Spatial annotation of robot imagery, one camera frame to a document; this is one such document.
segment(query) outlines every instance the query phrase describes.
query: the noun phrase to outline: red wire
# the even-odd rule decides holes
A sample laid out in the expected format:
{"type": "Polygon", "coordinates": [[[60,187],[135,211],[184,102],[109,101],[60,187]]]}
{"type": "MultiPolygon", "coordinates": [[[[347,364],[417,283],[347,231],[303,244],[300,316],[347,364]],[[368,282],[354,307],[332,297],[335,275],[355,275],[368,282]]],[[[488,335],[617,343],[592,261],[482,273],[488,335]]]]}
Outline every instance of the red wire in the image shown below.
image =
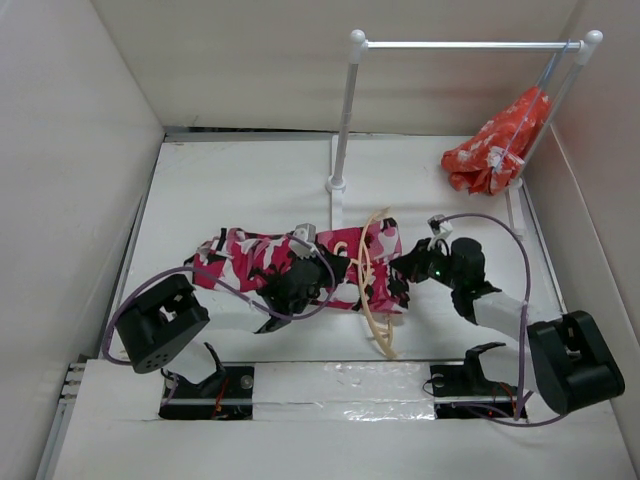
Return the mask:
{"type": "Polygon", "coordinates": [[[509,400],[511,400],[511,407],[513,408],[513,414],[515,415],[515,413],[516,413],[516,402],[513,400],[513,393],[511,392],[511,389],[507,386],[506,383],[499,383],[499,385],[509,395],[509,400]]]}
{"type": "Polygon", "coordinates": [[[229,379],[227,378],[222,384],[222,389],[220,390],[220,393],[216,397],[216,406],[213,408],[213,415],[211,416],[212,420],[216,418],[216,414],[221,410],[220,401],[222,400],[222,397],[224,397],[224,391],[226,390],[228,383],[229,383],[229,379]]]}

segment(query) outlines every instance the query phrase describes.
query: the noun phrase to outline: pink camouflage cloth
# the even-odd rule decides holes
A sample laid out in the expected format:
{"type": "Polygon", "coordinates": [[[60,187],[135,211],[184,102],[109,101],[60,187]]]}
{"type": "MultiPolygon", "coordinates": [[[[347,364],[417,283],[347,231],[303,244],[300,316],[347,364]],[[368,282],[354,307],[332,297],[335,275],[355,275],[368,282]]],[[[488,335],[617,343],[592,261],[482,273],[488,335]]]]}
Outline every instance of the pink camouflage cloth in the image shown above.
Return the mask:
{"type": "MultiPolygon", "coordinates": [[[[356,260],[362,227],[321,232],[316,246],[323,253],[356,260]]],[[[260,290],[274,275],[284,274],[297,256],[286,235],[264,235],[240,228],[223,228],[212,240],[203,243],[189,259],[193,266],[208,271],[242,292],[260,290]]],[[[372,275],[365,286],[369,308],[377,313],[403,313],[409,305],[409,285],[404,277],[389,266],[402,255],[398,224],[393,218],[373,223],[367,229],[365,244],[371,258],[372,275]]],[[[360,310],[357,266],[351,263],[346,275],[336,279],[338,285],[327,306],[343,310],[360,310]]],[[[193,283],[203,288],[222,290],[208,277],[195,273],[193,283]]],[[[326,298],[323,289],[313,303],[326,298]]]]}

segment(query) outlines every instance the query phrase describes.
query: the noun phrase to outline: red cloth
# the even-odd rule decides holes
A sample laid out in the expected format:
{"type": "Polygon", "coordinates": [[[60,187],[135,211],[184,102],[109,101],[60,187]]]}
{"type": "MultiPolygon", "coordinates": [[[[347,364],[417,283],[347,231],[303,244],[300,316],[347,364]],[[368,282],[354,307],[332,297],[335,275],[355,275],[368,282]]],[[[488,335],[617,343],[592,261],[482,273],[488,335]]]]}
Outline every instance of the red cloth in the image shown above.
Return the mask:
{"type": "Polygon", "coordinates": [[[544,92],[538,96],[501,162],[500,157],[539,90],[530,88],[509,108],[485,123],[475,137],[444,153],[441,165],[450,173],[449,183],[453,188],[496,195],[518,175],[522,158],[549,114],[551,103],[544,92]]]}
{"type": "MultiPolygon", "coordinates": [[[[316,244],[330,253],[356,259],[361,236],[362,227],[320,232],[316,236],[316,244]],[[334,252],[339,243],[346,245],[339,252],[334,252]]],[[[285,235],[250,233],[240,228],[223,229],[220,235],[203,243],[187,262],[193,262],[194,267],[208,271],[241,292],[249,292],[259,290],[277,273],[285,273],[291,268],[296,261],[291,242],[285,235]]],[[[391,260],[402,255],[396,221],[385,218],[369,225],[365,244],[372,268],[369,284],[365,285],[369,308],[379,313],[404,312],[409,306],[409,285],[389,266],[391,260]]],[[[359,310],[362,305],[356,266],[351,264],[345,278],[338,279],[338,282],[328,306],[359,310]]],[[[194,274],[193,283],[203,288],[224,290],[200,273],[194,274]]],[[[326,292],[320,297],[323,298],[326,298],[326,292]]]]}

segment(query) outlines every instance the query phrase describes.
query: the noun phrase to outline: white table surface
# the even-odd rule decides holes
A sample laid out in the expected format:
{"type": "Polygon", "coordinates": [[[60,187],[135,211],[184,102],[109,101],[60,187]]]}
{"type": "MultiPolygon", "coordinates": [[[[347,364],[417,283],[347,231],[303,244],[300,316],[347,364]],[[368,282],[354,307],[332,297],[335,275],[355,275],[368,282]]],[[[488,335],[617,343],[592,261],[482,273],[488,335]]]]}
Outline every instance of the white table surface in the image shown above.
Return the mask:
{"type": "MultiPolygon", "coordinates": [[[[344,225],[363,225],[371,212],[391,206],[403,250],[408,252],[419,238],[429,235],[426,220],[437,213],[483,212],[508,221],[505,196],[469,196],[449,186],[439,159],[464,138],[354,136],[345,167],[344,225]]],[[[328,139],[164,144],[125,295],[155,273],[181,265],[221,227],[281,233],[311,222],[318,231],[328,229],[329,195],[324,184],[330,151],[328,139]]],[[[454,228],[454,237],[471,236],[482,243],[487,277],[494,285],[515,297],[523,294],[522,258],[505,232],[477,219],[456,221],[454,228]]],[[[532,260],[532,302],[558,309],[535,232],[524,241],[532,260]]],[[[199,355],[204,341],[228,362],[383,358],[358,313],[327,309],[275,333],[253,335],[250,332],[266,321],[265,316],[223,292],[198,289],[197,296],[209,309],[211,322],[170,365],[175,370],[193,368],[194,355],[199,355]]],[[[461,358],[472,346],[505,340],[460,318],[448,289],[435,282],[412,285],[411,298],[409,312],[394,330],[394,348],[401,359],[461,358]]],[[[117,334],[111,352],[123,357],[117,334]]]]}
{"type": "MultiPolygon", "coordinates": [[[[416,396],[419,383],[403,375],[376,372],[384,381],[368,382],[358,374],[361,383],[351,387],[336,383],[335,367],[325,372],[329,376],[318,369],[322,364],[263,364],[256,372],[254,398],[285,407],[287,400],[298,402],[296,410],[279,411],[287,415],[276,417],[272,409],[262,412],[262,420],[181,422],[157,417],[163,383],[158,372],[137,375],[104,360],[90,361],[54,480],[635,478],[608,402],[531,429],[426,415],[362,421],[371,417],[325,413],[314,420],[307,412],[299,418],[300,402],[318,398],[333,399],[333,411],[339,411],[336,400],[344,400],[345,412],[362,410],[367,398],[388,398],[381,395],[405,402],[421,398],[423,411],[432,411],[430,399],[416,396]],[[361,386],[362,393],[353,397],[350,392],[361,386]],[[340,395],[345,390],[347,397],[340,395]],[[349,404],[349,398],[355,401],[349,404]]],[[[375,403],[380,408],[380,400],[375,403]]],[[[530,408],[533,418],[544,418],[536,409],[530,408]]]]}
{"type": "MultiPolygon", "coordinates": [[[[507,220],[504,197],[469,197],[446,183],[438,160],[460,140],[355,137],[345,169],[345,225],[361,225],[371,211],[391,205],[409,251],[428,234],[426,219],[436,213],[475,211],[507,220]]],[[[125,293],[181,264],[222,226],[266,233],[309,221],[328,228],[324,182],[330,145],[329,139],[163,145],[125,293]],[[233,200],[239,191],[245,195],[233,200]]],[[[527,213],[532,301],[557,308],[527,213]]],[[[489,222],[457,221],[454,227],[454,236],[483,244],[490,281],[522,295],[522,259],[513,241],[489,222]]],[[[417,391],[427,375],[424,364],[300,363],[382,360],[359,315],[327,311],[256,336],[219,328],[265,320],[242,302],[217,292],[200,291],[198,298],[212,321],[170,368],[192,380],[210,374],[210,361],[199,361],[207,359],[203,340],[227,362],[294,362],[256,365],[255,420],[162,421],[158,372],[136,375],[127,367],[91,361],[55,480],[635,478],[609,402],[536,429],[484,420],[434,421],[432,400],[417,391]],[[209,370],[199,370],[205,364],[209,370]],[[386,420],[371,421],[382,417],[386,420]]],[[[432,282],[412,288],[410,312],[395,335],[394,347],[405,359],[459,358],[470,346],[502,338],[460,319],[449,292],[432,282]]],[[[121,350],[116,336],[112,352],[121,350]]],[[[551,415],[537,396],[527,408],[534,420],[551,415]]]]}

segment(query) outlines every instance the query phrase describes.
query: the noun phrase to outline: white clip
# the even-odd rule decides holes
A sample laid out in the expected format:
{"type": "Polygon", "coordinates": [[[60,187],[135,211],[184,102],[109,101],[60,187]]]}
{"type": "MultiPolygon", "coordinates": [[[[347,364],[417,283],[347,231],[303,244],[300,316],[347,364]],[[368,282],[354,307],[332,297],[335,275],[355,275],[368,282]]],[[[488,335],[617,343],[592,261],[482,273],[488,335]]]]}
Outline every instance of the white clip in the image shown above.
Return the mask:
{"type": "Polygon", "coordinates": [[[451,235],[451,232],[453,232],[451,223],[443,222],[443,218],[445,218],[444,215],[435,215],[429,219],[428,223],[433,232],[433,237],[429,241],[427,250],[433,250],[438,240],[446,240],[449,235],[451,235]]]}
{"type": "Polygon", "coordinates": [[[293,236],[304,242],[304,244],[296,241],[289,243],[289,248],[291,248],[299,258],[308,258],[317,251],[313,243],[316,240],[315,225],[312,225],[311,223],[298,225],[293,231],[293,236]]]}

